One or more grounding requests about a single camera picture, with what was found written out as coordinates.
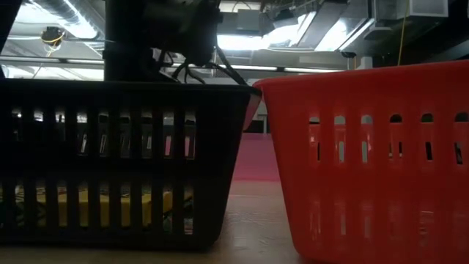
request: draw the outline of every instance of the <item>wooden table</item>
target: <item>wooden table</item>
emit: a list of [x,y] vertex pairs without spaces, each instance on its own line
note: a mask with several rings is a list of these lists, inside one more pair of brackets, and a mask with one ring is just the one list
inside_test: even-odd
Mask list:
[[1,264],[302,263],[279,182],[234,181],[223,232],[208,253],[0,247]]

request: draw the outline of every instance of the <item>basket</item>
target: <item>basket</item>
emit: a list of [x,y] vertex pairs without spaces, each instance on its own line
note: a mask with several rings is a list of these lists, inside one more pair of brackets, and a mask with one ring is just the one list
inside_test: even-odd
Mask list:
[[252,87],[0,80],[0,243],[203,249]]
[[300,255],[469,261],[469,62],[257,82]]

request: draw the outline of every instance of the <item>pipe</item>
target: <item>pipe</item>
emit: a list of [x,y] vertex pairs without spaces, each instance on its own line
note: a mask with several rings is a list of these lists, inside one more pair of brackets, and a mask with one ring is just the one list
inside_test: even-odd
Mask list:
[[77,38],[99,37],[95,23],[82,12],[83,0],[29,0],[35,7],[57,17],[57,22]]

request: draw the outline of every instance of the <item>black plastic basket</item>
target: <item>black plastic basket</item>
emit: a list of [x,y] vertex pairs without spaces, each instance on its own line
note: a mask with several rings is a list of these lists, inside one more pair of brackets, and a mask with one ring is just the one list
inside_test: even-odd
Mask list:
[[[0,242],[140,249],[212,245],[221,231],[241,133],[260,95],[259,90],[240,86],[0,80]],[[86,123],[77,120],[80,113],[86,113]],[[164,121],[168,113],[171,124]],[[192,120],[187,121],[188,113]],[[85,227],[78,201],[82,182],[88,200]],[[21,207],[18,183],[24,190]],[[64,213],[59,209],[59,183],[67,189],[65,226],[59,224],[59,214]],[[100,212],[103,183],[108,185],[106,226]],[[130,189],[130,224],[125,227],[124,183]],[[42,185],[43,205],[37,201]],[[172,187],[169,232],[163,228],[167,185]],[[151,189],[147,225],[142,219],[142,186]],[[187,186],[193,190],[191,234],[185,232]]]

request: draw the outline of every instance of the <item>red plastic basket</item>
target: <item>red plastic basket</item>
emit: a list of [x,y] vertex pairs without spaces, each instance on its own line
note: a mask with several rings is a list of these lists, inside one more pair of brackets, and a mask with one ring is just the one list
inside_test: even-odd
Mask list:
[[469,263],[469,62],[259,81],[293,242],[330,263]]

